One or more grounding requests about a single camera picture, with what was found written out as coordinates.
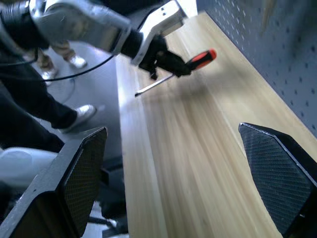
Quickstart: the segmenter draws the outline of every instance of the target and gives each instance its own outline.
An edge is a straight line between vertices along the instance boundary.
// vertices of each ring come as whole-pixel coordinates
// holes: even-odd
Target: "wooden table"
[[[167,39],[185,60],[211,47],[218,57],[136,99],[149,76],[117,58],[130,237],[280,238],[253,183],[239,123],[290,134],[313,158],[317,140],[207,14]]]

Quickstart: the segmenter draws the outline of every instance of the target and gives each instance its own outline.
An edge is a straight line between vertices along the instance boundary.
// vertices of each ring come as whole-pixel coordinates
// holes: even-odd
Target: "screwdriver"
[[[186,63],[186,65],[188,66],[188,68],[191,71],[194,71],[194,70],[197,70],[197,69],[200,69],[200,68],[206,66],[207,64],[212,62],[216,57],[217,57],[216,50],[215,49],[210,49],[208,51],[202,52],[199,55],[193,57],[191,60],[189,60]],[[164,83],[165,81],[168,81],[169,79],[171,79],[174,76],[175,76],[175,74],[171,74],[171,75],[169,75],[169,76],[167,76],[167,77],[165,77],[165,78],[163,78],[163,79],[151,84],[150,86],[145,87],[145,88],[137,91],[134,96],[138,97],[141,94],[149,91],[150,89],[160,85],[161,83]]]

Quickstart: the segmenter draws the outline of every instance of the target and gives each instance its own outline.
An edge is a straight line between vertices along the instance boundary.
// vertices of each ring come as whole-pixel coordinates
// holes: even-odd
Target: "shoe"
[[[60,133],[67,133],[70,132],[73,128],[77,127],[78,125],[86,122],[88,119],[90,119],[95,112],[97,111],[96,108],[92,105],[84,105],[79,108],[76,108],[75,111],[77,112],[77,118],[75,122],[65,129],[60,129]]]
[[[87,62],[78,55],[74,55],[68,62],[76,68],[83,68],[87,65]]]
[[[51,70],[43,71],[42,72],[42,79],[48,80],[48,79],[55,79],[56,75],[58,73],[58,70],[56,68],[52,68]],[[50,86],[52,82],[45,82],[46,86]]]

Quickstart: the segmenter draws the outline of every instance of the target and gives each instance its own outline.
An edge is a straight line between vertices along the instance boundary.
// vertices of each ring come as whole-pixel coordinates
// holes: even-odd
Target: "gray pegboard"
[[[263,30],[270,4],[272,15]],[[197,0],[197,8],[317,137],[317,0]]]

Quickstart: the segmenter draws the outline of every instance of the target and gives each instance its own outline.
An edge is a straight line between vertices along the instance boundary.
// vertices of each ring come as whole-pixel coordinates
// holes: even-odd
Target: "robotic arm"
[[[124,54],[152,79],[157,79],[157,67],[178,77],[191,73],[184,60],[168,50],[164,39],[182,26],[175,1],[151,13],[140,30],[132,29],[124,16],[87,0],[24,1],[5,8],[0,19],[0,40],[15,54],[70,40],[113,55]]]

